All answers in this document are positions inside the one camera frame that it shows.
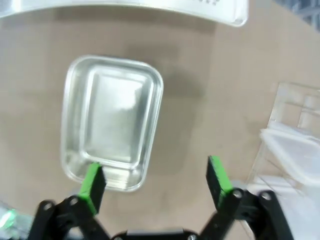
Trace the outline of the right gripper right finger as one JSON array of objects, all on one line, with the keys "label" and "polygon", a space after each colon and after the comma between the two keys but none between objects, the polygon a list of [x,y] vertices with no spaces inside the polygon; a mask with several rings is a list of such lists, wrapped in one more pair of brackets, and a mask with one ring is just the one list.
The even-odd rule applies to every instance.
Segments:
[{"label": "right gripper right finger", "polygon": [[234,221],[244,221],[256,240],[290,240],[292,232],[272,190],[251,193],[234,187],[217,156],[209,156],[206,181],[216,212],[199,234],[202,240],[223,240]]}]

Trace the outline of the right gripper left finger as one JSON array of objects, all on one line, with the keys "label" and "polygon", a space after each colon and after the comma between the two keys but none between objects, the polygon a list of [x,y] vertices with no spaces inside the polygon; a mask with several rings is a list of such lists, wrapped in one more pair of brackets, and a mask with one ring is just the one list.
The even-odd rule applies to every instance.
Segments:
[{"label": "right gripper left finger", "polygon": [[70,230],[79,228],[85,240],[110,240],[95,216],[99,213],[106,180],[98,163],[89,165],[78,194],[60,203],[43,200],[38,205],[30,231],[31,240],[65,240]]}]

